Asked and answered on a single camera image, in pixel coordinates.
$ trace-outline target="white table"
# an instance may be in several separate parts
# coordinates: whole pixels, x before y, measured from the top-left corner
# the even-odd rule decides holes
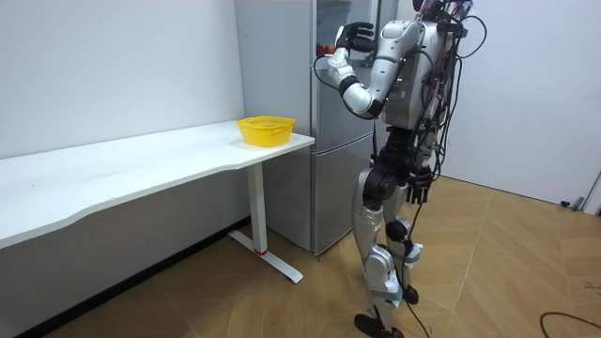
[[[268,252],[261,162],[309,146],[245,144],[235,121],[0,160],[0,249],[178,184],[249,167],[253,240],[229,235],[293,282],[302,274]]]

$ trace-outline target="yellow basket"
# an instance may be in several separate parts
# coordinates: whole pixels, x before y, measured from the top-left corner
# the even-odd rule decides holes
[[[286,117],[258,116],[238,121],[244,142],[254,146],[278,146],[288,142],[294,120]]]

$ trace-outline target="silver refrigerator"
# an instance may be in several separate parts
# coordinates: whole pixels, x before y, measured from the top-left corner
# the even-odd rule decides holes
[[[395,18],[397,0],[236,0],[246,115],[291,117],[294,132],[316,138],[311,148],[264,162],[267,225],[315,254],[351,229],[352,193],[369,166],[374,128],[315,78],[316,45],[333,43],[345,23],[376,23],[378,6],[381,22]],[[350,62],[368,84],[366,56],[353,53]],[[327,79],[325,65],[316,69]]]

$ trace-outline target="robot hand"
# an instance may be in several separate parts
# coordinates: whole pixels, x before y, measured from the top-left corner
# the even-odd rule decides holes
[[[349,23],[340,26],[336,37],[336,49],[345,48],[350,50],[371,53],[374,51],[375,43],[371,39],[374,36],[374,25],[372,23]]]

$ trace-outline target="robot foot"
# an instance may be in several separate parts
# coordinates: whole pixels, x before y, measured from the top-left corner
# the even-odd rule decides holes
[[[403,332],[397,328],[393,328],[392,333],[387,333],[382,329],[382,324],[379,320],[370,317],[369,315],[355,315],[355,326],[361,332],[372,338],[404,338]]]

